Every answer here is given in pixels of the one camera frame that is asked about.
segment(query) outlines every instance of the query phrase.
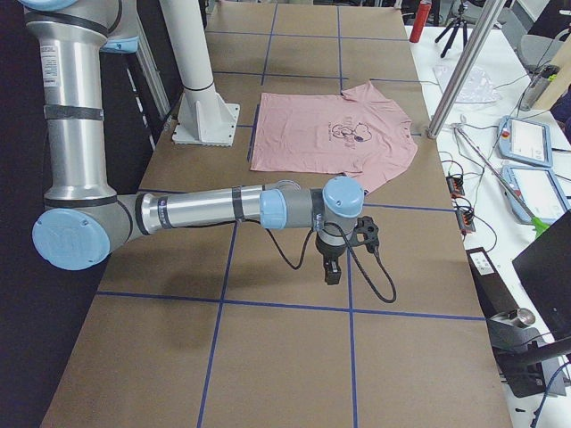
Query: cardboard table surface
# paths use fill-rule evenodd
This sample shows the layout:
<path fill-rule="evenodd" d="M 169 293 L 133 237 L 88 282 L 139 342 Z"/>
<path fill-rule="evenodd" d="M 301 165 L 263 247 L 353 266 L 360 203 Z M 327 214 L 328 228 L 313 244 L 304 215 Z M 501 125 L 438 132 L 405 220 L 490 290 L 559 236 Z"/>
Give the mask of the cardboard table surface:
<path fill-rule="evenodd" d="M 413 120 L 418 154 L 368 195 L 397 288 L 378 300 L 348 257 L 323 282 L 311 237 L 292 271 L 243 223 L 170 230 L 112 255 L 44 427 L 509 427 L 484 319 L 394 9 L 217 4 L 206 32 L 218 92 L 240 103 L 230 148 L 175 146 L 141 191 L 193 192 L 330 176 L 249 170 L 262 92 L 338 95 L 371 79 Z M 307 230 L 276 233 L 296 261 Z M 379 291 L 374 259 L 356 250 Z"/>

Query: red bottle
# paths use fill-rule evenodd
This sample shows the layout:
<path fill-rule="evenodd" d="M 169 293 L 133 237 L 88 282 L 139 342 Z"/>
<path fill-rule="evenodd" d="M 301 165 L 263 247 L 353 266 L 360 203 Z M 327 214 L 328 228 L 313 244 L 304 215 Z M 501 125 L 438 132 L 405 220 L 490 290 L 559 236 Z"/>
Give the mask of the red bottle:
<path fill-rule="evenodd" d="M 420 40 L 420 35 L 422 34 L 422 29 L 425 27 L 431 6 L 431 0 L 420 0 L 417 10 L 417 18 L 414 20 L 412 32 L 410 33 L 410 42 L 417 43 Z"/>

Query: metal rod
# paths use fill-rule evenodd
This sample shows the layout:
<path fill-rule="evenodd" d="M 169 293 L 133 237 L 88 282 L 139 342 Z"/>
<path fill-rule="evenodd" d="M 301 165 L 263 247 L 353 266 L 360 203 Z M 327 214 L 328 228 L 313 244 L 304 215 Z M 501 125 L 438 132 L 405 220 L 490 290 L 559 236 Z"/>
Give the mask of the metal rod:
<path fill-rule="evenodd" d="M 498 180 L 500 180 L 500 183 L 504 186 L 504 188 L 508 191 L 509 194 L 511 194 L 514 199 L 516 200 L 517 203 L 519 203 L 519 205 L 521 205 L 521 208 L 524 209 L 525 213 L 529 216 L 529 218 L 534 218 L 535 214 L 529 209 L 529 207 L 527 205 L 525 205 L 525 202 L 521 199 L 521 196 L 519 196 L 514 189 L 511 188 L 511 185 L 509 185 L 508 181 L 506 181 L 506 179 L 504 177 L 501 176 L 501 174 L 496 171 L 493 167 L 493 165 L 490 163 L 490 161 L 484 156 L 484 154 L 482 153 L 482 151 L 478 148 L 478 146 L 472 141 L 472 139 L 468 136 L 468 134 L 466 134 L 466 132 L 464 132 L 463 129 L 458 128 L 458 127 L 454 127 L 454 132 L 458 132 L 463 138 L 464 140 L 466 140 L 466 142 L 469 144 L 470 147 L 472 147 L 472 149 L 476 152 L 476 154 L 478 155 L 478 157 L 482 160 L 482 162 L 488 167 L 488 169 L 496 176 L 496 178 L 498 178 Z"/>
<path fill-rule="evenodd" d="M 153 96 L 154 103 L 157 106 L 157 110 L 161 115 L 161 119 L 166 119 L 167 114 L 170 111 L 170 102 L 167 93 L 164 90 L 164 85 L 162 84 L 161 76 L 157 65 L 154 61 L 153 52 L 149 46 L 149 42 L 146 38 L 145 30 L 143 29 L 143 24 L 141 19 L 137 14 L 137 28 L 139 35 L 139 48 L 137 49 L 137 59 L 141 64 L 141 69 L 143 69 L 143 75 L 146 78 L 147 84 L 149 85 L 149 90 Z"/>
<path fill-rule="evenodd" d="M 468 44 L 458 60 L 458 65 L 452 73 L 450 83 L 444 90 L 443 97 L 438 104 L 438 107 L 436 107 L 436 112 L 430 121 L 430 125 L 428 125 L 428 130 L 426 132 L 428 138 L 434 139 L 438 137 L 438 134 L 440 134 L 444 121 L 446 121 L 446 118 L 450 114 L 460 89 L 464 86 L 468 73 L 472 70 L 472 66 L 476 62 L 478 54 L 482 50 L 490 30 L 498 20 L 504 3 L 505 0 L 488 0 L 485 2 L 484 9 L 482 10 L 480 19 L 476 24 L 476 28 L 472 32 L 472 35 L 468 40 Z"/>

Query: white pillar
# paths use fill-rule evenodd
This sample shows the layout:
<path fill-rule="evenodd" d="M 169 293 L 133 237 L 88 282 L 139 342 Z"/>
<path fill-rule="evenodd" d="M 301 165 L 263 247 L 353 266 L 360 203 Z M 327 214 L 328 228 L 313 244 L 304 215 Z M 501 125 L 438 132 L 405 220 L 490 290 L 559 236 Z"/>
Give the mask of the white pillar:
<path fill-rule="evenodd" d="M 216 92 L 198 0 L 161 0 L 162 14 L 185 87 L 173 140 L 232 145 L 240 106 Z"/>

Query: metal pole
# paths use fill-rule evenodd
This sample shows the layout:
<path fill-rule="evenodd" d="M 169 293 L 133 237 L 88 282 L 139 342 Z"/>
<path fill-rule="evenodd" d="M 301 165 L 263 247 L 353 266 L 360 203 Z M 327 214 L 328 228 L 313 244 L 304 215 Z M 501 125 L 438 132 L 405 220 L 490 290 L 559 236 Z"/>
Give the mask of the metal pole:
<path fill-rule="evenodd" d="M 508 181 L 504 177 L 502 177 L 498 171 L 496 171 L 493 168 L 493 165 L 490 163 L 489 160 L 487 160 L 487 158 L 480 151 L 480 149 L 477 147 L 477 145 L 474 144 L 474 142 L 468 136 L 468 134 L 466 134 L 463 129 L 457 128 L 457 127 L 454 128 L 454 132 L 458 132 L 464 138 L 464 140 L 468 143 L 468 145 L 470 147 L 472 147 L 472 149 L 474 150 L 474 152 L 476 152 L 476 154 L 482 160 L 482 162 L 495 175 L 495 177 L 498 178 L 498 180 L 500 180 L 500 183 L 501 183 L 501 185 L 503 185 L 504 189 L 506 189 L 506 191 L 509 194 L 511 194 L 511 196 L 513 196 L 513 198 L 516 200 L 516 202 L 519 203 L 521 208 L 525 211 L 525 214 L 527 214 L 529 216 L 529 218 L 534 218 L 535 214 L 529 209 L 529 207 L 527 205 L 525 205 L 525 202 L 522 200 L 521 196 L 518 195 L 516 193 L 516 191 L 514 191 L 514 189 L 511 188 L 511 185 L 509 185 Z"/>
<path fill-rule="evenodd" d="M 185 88 L 173 141 L 232 145 L 240 106 L 226 104 L 216 92 L 198 0 L 160 4 Z"/>
<path fill-rule="evenodd" d="M 153 96 L 154 103 L 157 106 L 157 110 L 161 115 L 161 119 L 166 119 L 167 114 L 170 111 L 170 102 L 167 93 L 164 90 L 164 85 L 162 84 L 161 76 L 156 63 L 154 62 L 153 52 L 149 46 L 149 42 L 146 38 L 145 30 L 143 29 L 143 24 L 141 19 L 137 14 L 137 28 L 139 35 L 139 48 L 137 49 L 137 59 L 141 64 L 141 69 L 143 69 L 143 74 L 145 75 L 146 82 L 149 85 L 149 90 Z"/>
<path fill-rule="evenodd" d="M 472 32 L 468 44 L 464 52 L 458 60 L 458 65 L 452 73 L 450 83 L 444 91 L 443 98 L 436 107 L 436 112 L 428 125 L 426 132 L 428 138 L 437 138 L 443 128 L 444 121 L 450 114 L 452 106 L 456 102 L 456 98 L 460 89 L 464 86 L 464 82 L 468 77 L 468 73 L 472 70 L 472 66 L 476 62 L 477 56 L 484 46 L 488 34 L 492 30 L 493 25 L 500 16 L 501 8 L 505 0 L 488 0 L 485 2 L 484 9 L 480 15 L 480 19 L 476 24 L 476 28 Z"/>

